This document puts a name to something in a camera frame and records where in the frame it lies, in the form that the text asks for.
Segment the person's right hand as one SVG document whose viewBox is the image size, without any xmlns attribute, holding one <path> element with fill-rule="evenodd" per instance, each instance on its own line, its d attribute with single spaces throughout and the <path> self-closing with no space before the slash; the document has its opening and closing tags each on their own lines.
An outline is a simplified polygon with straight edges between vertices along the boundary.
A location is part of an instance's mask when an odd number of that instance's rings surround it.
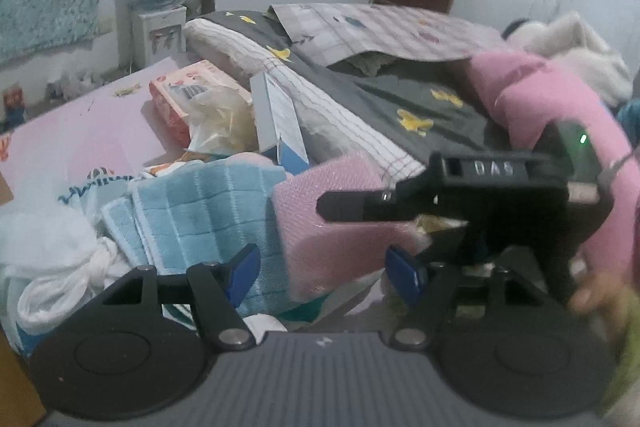
<svg viewBox="0 0 640 427">
<path fill-rule="evenodd" d="M 634 288 L 610 272 L 585 275 L 568 302 L 568 309 L 577 315 L 600 317 L 606 340 L 620 352 L 626 343 L 632 312 L 639 309 L 639 297 Z"/>
</svg>

